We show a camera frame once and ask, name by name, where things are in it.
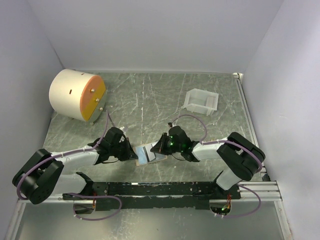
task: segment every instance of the gray wall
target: gray wall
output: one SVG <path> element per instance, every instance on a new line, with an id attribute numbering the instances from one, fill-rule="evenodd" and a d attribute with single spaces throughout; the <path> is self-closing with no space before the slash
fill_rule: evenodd
<path id="1" fill-rule="evenodd" d="M 49 86 L 62 69 L 25 0 L 0 1 L 0 239 L 17 202 L 15 173 L 41 148 L 52 108 Z"/>
<path id="2" fill-rule="evenodd" d="M 284 1 L 244 73 L 243 86 L 295 239 L 319 239 L 319 0 Z"/>
<path id="3" fill-rule="evenodd" d="M 28 0 L 66 68 L 243 72 L 283 0 Z"/>

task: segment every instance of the marble surface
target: marble surface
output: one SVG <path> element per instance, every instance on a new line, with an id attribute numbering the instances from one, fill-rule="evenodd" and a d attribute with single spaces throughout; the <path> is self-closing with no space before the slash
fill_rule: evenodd
<path id="1" fill-rule="evenodd" d="M 93 73 L 104 79 L 108 91 L 106 107 L 117 127 L 128 127 L 126 136 L 133 147 L 158 141 L 161 134 L 169 130 L 168 122 L 190 113 L 182 106 L 186 92 L 194 88 L 219 94 L 217 111 L 213 115 L 195 113 L 208 129 L 205 140 L 221 139 L 235 131 L 252 141 L 238 86 L 231 74 Z M 101 136 L 105 121 L 105 110 L 93 126 L 53 113 L 44 147 L 50 152 L 83 147 Z M 182 117 L 177 124 L 193 140 L 204 134 L 200 123 L 193 118 Z M 97 182 L 185 182 L 213 181 L 226 167 L 222 159 L 196 163 L 169 156 L 143 166 L 136 166 L 134 160 L 129 160 L 81 167 L 74 172 L 81 171 Z M 252 181 L 262 181 L 262 178 L 257 173 Z"/>

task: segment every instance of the white plastic bin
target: white plastic bin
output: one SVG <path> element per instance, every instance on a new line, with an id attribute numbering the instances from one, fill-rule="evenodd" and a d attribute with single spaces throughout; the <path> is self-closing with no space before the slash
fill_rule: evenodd
<path id="1" fill-rule="evenodd" d="M 209 116 L 217 110 L 218 97 L 218 93 L 194 88 L 186 93 L 183 108 Z"/>

